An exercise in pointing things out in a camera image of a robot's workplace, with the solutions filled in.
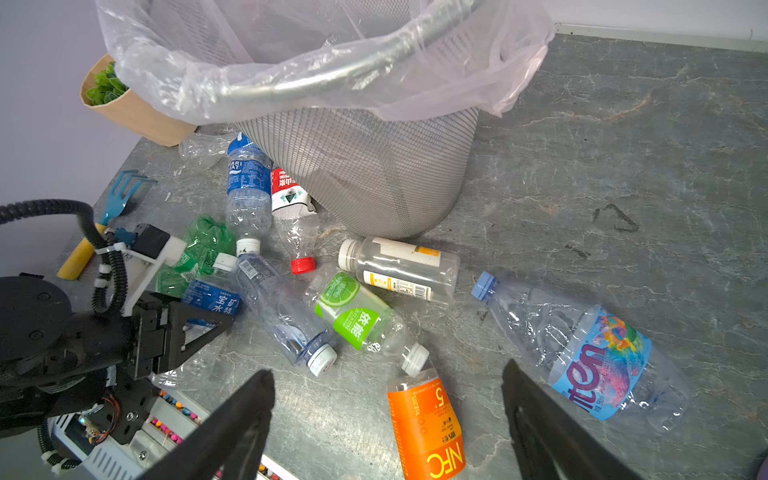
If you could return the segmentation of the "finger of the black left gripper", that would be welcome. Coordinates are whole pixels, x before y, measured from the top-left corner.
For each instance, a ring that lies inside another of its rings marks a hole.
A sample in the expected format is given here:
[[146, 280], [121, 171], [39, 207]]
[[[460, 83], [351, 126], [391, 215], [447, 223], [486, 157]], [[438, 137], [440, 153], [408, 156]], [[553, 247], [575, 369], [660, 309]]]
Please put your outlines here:
[[231, 328], [233, 315], [171, 302], [164, 328], [161, 372], [175, 370]]

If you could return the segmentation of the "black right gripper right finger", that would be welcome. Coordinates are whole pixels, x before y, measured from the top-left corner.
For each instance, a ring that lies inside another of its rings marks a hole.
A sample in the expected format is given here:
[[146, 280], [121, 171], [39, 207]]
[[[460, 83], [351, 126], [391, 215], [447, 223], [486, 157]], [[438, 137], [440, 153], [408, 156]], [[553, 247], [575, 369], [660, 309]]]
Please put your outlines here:
[[509, 361], [501, 391], [523, 479], [637, 479], [518, 366]]

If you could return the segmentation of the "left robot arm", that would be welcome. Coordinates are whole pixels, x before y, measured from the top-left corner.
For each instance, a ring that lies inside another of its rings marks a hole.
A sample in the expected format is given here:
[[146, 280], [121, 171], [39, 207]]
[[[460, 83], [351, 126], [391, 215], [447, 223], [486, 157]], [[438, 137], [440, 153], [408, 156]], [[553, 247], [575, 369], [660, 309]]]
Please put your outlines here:
[[152, 409], [150, 377], [175, 369], [229, 329], [230, 312], [205, 310], [147, 290], [184, 243], [144, 224], [102, 233], [90, 205], [63, 199], [4, 205], [10, 223], [73, 215], [101, 262], [92, 306], [76, 313], [67, 294], [28, 275], [1, 281], [1, 433], [43, 428], [76, 415], [91, 446], [130, 443]]

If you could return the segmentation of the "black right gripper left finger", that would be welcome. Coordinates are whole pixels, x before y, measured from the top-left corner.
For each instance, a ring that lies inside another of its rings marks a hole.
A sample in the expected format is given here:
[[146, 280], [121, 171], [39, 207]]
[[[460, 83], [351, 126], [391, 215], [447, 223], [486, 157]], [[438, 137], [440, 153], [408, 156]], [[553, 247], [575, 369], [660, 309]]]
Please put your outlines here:
[[143, 479], [255, 479], [266, 446], [276, 390], [273, 373], [259, 370], [164, 456]]

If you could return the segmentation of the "orange label bottle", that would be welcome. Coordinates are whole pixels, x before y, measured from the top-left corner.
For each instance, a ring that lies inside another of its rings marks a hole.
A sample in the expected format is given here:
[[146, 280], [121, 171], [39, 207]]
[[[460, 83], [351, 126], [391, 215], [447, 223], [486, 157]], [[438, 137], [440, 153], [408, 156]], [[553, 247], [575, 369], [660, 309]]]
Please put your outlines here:
[[391, 380], [387, 399], [405, 479], [469, 477], [462, 428], [434, 366]]

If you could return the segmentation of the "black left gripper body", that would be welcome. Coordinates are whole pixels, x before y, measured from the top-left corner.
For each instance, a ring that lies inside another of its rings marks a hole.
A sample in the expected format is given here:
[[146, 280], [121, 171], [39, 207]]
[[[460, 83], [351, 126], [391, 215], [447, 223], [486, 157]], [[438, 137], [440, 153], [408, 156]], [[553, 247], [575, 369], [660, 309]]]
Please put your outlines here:
[[133, 307], [134, 335], [125, 367], [133, 380], [162, 374], [180, 365], [180, 302], [144, 293]]

